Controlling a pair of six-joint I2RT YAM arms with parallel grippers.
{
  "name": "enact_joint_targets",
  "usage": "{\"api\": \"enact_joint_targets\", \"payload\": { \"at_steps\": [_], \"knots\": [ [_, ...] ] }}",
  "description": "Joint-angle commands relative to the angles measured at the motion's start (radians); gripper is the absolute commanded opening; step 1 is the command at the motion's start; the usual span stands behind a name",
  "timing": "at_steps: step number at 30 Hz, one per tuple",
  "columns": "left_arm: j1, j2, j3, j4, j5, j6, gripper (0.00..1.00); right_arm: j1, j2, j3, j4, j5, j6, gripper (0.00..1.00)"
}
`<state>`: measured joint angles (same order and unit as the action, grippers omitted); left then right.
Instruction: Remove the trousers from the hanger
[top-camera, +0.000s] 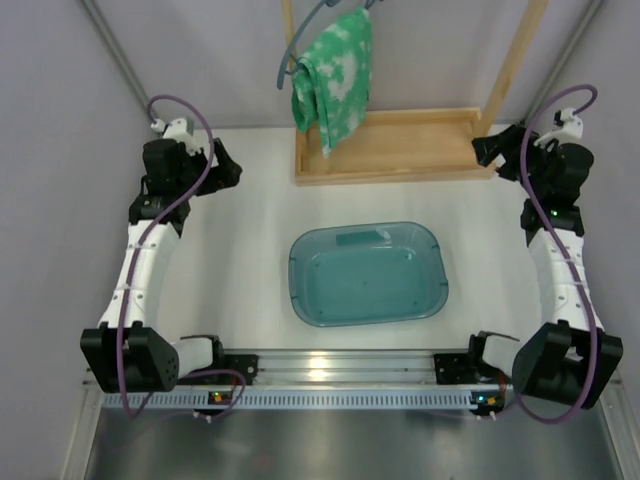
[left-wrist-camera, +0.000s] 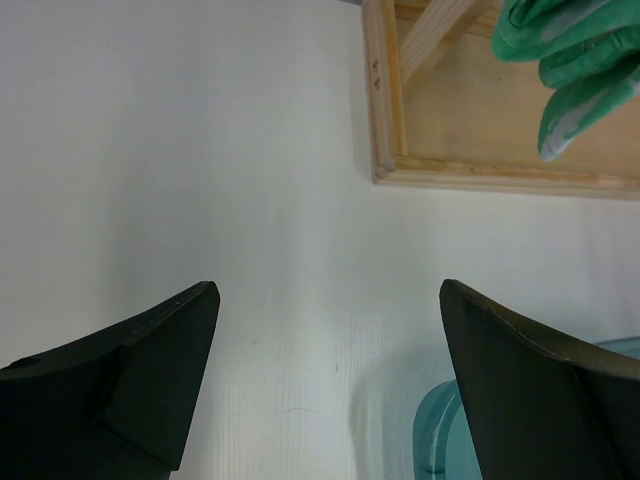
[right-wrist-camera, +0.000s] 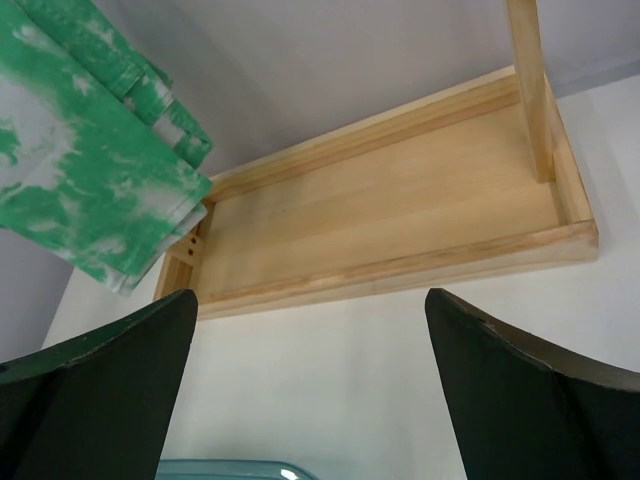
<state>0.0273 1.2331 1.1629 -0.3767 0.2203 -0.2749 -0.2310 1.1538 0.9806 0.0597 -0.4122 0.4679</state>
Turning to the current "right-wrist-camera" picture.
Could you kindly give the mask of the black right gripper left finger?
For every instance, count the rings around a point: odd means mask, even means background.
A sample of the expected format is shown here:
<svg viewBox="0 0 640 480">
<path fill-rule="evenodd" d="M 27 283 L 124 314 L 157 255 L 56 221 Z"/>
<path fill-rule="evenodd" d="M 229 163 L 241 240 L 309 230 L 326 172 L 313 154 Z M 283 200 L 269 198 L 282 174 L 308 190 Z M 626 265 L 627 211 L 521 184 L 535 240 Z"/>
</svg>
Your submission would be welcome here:
<svg viewBox="0 0 640 480">
<path fill-rule="evenodd" d="M 154 478 L 197 313 L 178 290 L 2 363 L 2 478 Z"/>
</svg>

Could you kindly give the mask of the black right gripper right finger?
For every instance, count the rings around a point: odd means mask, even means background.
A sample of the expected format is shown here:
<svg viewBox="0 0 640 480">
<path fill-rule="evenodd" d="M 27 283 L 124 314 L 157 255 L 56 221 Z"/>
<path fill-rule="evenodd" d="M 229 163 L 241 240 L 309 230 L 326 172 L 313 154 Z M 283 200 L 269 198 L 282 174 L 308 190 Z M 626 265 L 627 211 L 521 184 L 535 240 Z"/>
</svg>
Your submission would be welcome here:
<svg viewBox="0 0 640 480">
<path fill-rule="evenodd" d="M 639 375 L 432 288 L 425 315 L 470 479 L 636 479 Z"/>
</svg>

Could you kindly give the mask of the green white tie-dye trousers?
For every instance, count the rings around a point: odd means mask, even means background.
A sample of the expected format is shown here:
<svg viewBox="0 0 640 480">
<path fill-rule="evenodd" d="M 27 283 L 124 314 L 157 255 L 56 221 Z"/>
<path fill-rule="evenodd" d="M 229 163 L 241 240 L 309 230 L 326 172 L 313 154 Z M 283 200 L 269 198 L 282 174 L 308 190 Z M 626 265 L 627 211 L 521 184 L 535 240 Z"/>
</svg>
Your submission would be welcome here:
<svg viewBox="0 0 640 480">
<path fill-rule="evenodd" d="M 4 228 L 128 294 L 204 218 L 211 148 L 94 3 L 2 3 Z"/>
</svg>

